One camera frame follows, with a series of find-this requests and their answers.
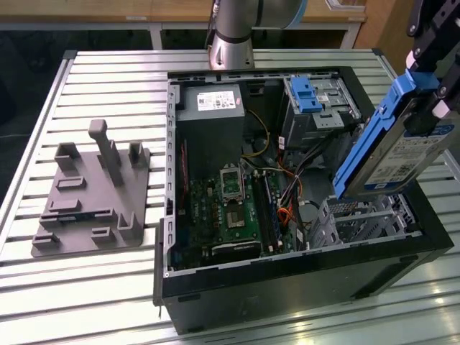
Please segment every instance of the aluminum table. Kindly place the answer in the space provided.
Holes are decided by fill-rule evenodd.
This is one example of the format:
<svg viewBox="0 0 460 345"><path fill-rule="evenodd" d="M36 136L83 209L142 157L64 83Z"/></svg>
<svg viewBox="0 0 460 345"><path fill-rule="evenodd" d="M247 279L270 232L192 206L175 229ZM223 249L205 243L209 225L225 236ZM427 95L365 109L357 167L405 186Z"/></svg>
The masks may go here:
<svg viewBox="0 0 460 345"><path fill-rule="evenodd" d="M371 50L256 50L257 68L353 67L377 105L394 77ZM178 336L152 304L155 227L163 215L167 71L208 70L202 50L68 53L0 209L0 344L439 344L460 334L460 176L447 152L420 177L456 246L385 293L276 318ZM144 243L69 258L30 255L60 142L96 150L103 118L119 149L152 153Z"/></svg>

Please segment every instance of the power supply label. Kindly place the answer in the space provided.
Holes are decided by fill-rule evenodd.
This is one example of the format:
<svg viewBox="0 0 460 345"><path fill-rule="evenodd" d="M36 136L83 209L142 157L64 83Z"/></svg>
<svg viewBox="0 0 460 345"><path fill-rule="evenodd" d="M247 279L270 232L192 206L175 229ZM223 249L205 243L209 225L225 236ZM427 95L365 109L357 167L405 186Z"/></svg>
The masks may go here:
<svg viewBox="0 0 460 345"><path fill-rule="evenodd" d="M197 96L198 111L235 109L233 91L203 92Z"/></svg>
<svg viewBox="0 0 460 345"><path fill-rule="evenodd" d="M429 155L454 129L453 124L437 126L429 137L413 137L407 131L396 141L364 185L367 190L393 188Z"/></svg>

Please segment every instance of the ram slot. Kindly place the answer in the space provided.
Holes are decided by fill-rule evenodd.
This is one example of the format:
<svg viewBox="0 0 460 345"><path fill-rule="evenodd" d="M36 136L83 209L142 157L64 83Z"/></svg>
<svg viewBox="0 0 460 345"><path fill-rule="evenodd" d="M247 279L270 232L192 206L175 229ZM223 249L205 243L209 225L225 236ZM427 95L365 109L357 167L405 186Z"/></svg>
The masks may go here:
<svg viewBox="0 0 460 345"><path fill-rule="evenodd" d="M262 245L267 252L273 252L278 248L272 217L270 214L270 200L266 193L264 178L253 178L252 188L254 192L254 204L256 206L257 219L259 221Z"/></svg>

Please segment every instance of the yellow wire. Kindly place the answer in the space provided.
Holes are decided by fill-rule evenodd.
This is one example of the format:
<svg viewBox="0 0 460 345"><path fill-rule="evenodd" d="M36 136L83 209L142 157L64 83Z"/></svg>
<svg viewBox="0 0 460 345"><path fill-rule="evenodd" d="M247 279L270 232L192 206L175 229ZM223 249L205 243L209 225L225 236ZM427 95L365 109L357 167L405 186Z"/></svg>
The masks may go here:
<svg viewBox="0 0 460 345"><path fill-rule="evenodd" d="M259 155L261 155L262 153L264 153L265 151L267 151L268 145L270 144L270 133L268 132L267 126L265 126L264 122L263 122L262 119L259 117L259 115L257 115L256 113L254 113L251 109L247 109L247 111L248 111L249 113L251 113L252 115L254 115L255 118L256 118L257 120L259 120L260 124L264 127L265 134L267 135L267 141L265 142L265 147L264 147L263 149L261 149L259 152L255 152L255 153L246 153L246 154L244 154L244 155L241 155L242 157L250 158L250 157L259 156Z"/></svg>

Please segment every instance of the blue plastic tab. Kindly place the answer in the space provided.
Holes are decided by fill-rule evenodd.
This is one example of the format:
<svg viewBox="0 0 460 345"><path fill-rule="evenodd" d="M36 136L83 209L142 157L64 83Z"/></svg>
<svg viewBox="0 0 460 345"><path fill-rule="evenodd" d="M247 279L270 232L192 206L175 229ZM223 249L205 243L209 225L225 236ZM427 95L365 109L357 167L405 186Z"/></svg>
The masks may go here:
<svg viewBox="0 0 460 345"><path fill-rule="evenodd" d="M382 140L381 133L388 132L396 121L395 109L403 96L415 89L433 91L439 85L432 73L414 73L406 70L405 74L396 78L385 98L372 115L366 129L351 149L342 166L337 170L333 187L338 198L346 191L349 178L356 172L360 162L367 156L372 145Z"/></svg>
<svg viewBox="0 0 460 345"><path fill-rule="evenodd" d="M291 78L290 83L301 113L314 113L323 110L323 106L316 98L315 89L307 77Z"/></svg>

